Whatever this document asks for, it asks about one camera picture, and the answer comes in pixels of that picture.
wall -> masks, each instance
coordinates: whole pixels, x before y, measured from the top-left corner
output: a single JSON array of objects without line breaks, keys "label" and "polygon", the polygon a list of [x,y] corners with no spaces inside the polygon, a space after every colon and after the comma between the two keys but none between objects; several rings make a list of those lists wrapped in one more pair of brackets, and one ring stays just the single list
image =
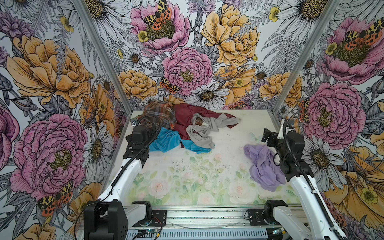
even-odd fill
[{"label": "wall", "polygon": [[154,30],[156,0],[87,1],[134,109],[154,98],[209,109],[271,108],[326,3],[167,0],[170,19]]},{"label": "wall", "polygon": [[303,66],[299,102],[277,112],[304,134],[302,159],[348,239],[384,239],[383,11],[343,1]]},{"label": "wall", "polygon": [[69,24],[70,2],[0,8],[1,235],[70,240],[97,199],[126,113],[84,29]]}]

maroon cloth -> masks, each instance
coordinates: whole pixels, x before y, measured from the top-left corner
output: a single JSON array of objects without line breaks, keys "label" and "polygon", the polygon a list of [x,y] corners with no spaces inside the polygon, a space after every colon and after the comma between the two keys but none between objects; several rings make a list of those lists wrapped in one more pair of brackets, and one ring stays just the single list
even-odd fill
[{"label": "maroon cloth", "polygon": [[[187,134],[187,127],[192,124],[192,116],[195,113],[199,113],[202,117],[212,117],[218,118],[222,113],[216,113],[211,110],[208,110],[203,107],[193,106],[187,103],[175,104],[175,117],[177,123],[175,124],[175,131],[178,131],[181,139],[190,140],[189,135]],[[230,115],[229,113],[225,113],[225,115],[229,118],[234,118],[234,115]]]}]

small yellow flower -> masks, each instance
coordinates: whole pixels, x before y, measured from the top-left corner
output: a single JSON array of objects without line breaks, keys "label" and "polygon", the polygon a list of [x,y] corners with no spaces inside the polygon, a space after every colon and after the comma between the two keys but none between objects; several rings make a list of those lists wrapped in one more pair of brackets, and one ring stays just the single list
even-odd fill
[{"label": "small yellow flower", "polygon": [[276,22],[279,19],[277,17],[277,14],[280,12],[279,7],[273,7],[269,12],[269,20],[272,20],[272,22]]},{"label": "small yellow flower", "polygon": [[241,86],[244,83],[244,80],[242,78],[237,78],[235,81],[235,85],[237,87]]},{"label": "small yellow flower", "polygon": [[377,193],[373,190],[369,190],[368,188],[363,188],[361,190],[360,197],[367,204],[376,204],[377,203]]},{"label": "small yellow flower", "polygon": [[124,54],[120,49],[118,49],[118,55],[119,55],[119,58],[124,59]]},{"label": "small yellow flower", "polygon": [[142,43],[145,43],[146,41],[148,41],[148,33],[146,31],[140,31],[137,34],[137,37],[139,38],[139,41]]},{"label": "small yellow flower", "polygon": [[333,51],[336,50],[336,48],[337,48],[337,43],[335,43],[335,42],[330,43],[328,45],[327,49],[325,50],[325,53],[328,55],[332,55]]},{"label": "small yellow flower", "polygon": [[64,25],[64,28],[65,28],[65,30],[67,30],[67,32],[72,32],[73,33],[74,29],[70,25],[70,22],[69,22],[68,18],[66,18],[64,16],[61,16],[60,17],[60,22]]}]

gray cloth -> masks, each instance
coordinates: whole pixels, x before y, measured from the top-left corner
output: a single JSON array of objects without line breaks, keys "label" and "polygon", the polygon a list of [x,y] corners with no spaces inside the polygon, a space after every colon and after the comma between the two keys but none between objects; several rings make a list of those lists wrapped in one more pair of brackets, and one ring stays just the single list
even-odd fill
[{"label": "gray cloth", "polygon": [[[196,118],[201,118],[203,125],[196,125]],[[208,134],[212,131],[218,132],[219,128],[235,125],[240,122],[240,118],[228,118],[224,113],[218,118],[202,117],[199,113],[192,116],[192,124],[187,127],[187,134],[194,144],[203,148],[214,148],[215,144]]]}]

clothing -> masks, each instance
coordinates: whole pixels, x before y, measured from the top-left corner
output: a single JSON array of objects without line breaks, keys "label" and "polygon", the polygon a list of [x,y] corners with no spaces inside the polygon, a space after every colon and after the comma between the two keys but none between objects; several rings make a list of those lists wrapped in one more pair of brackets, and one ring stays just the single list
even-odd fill
[{"label": "clothing", "polygon": [[[153,100],[144,108],[143,114],[137,116],[137,119],[146,114],[158,116],[164,128],[171,130],[175,129],[176,117],[175,109],[173,108],[172,103],[164,103],[158,100]],[[148,128],[152,128],[151,122],[147,120],[143,120],[141,123]]]},{"label": "clothing", "polygon": [[251,179],[265,190],[274,192],[279,184],[285,184],[285,175],[273,162],[274,153],[265,144],[245,145],[244,154],[253,162],[249,169]]},{"label": "clothing", "polygon": [[[221,113],[216,113],[211,110],[207,110],[203,107],[193,106],[187,103],[175,104],[175,117],[177,123],[175,124],[175,131],[178,131],[181,139],[190,140],[189,135],[187,134],[187,127],[192,124],[192,117],[195,113],[199,113],[203,117],[213,117],[218,118]],[[235,116],[225,113],[225,115],[229,118],[233,118]]]},{"label": "clothing", "polygon": [[[200,118],[204,124],[196,125],[196,119]],[[220,114],[217,118],[203,117],[199,113],[195,113],[192,116],[192,124],[186,128],[189,138],[199,147],[202,148],[214,148],[215,144],[212,142],[212,138],[209,133],[212,131],[218,132],[219,128],[226,127],[228,125],[238,124],[239,118],[228,118],[224,113]]]},{"label": "clothing", "polygon": [[176,131],[161,127],[157,139],[149,145],[150,151],[168,152],[180,144],[180,135]]},{"label": "clothing", "polygon": [[203,147],[199,147],[198,145],[194,144],[192,142],[192,140],[184,140],[184,139],[181,139],[181,143],[184,145],[184,147],[188,150],[191,150],[192,152],[196,152],[196,153],[202,153],[202,152],[210,152],[212,149],[210,148],[203,148]]}]

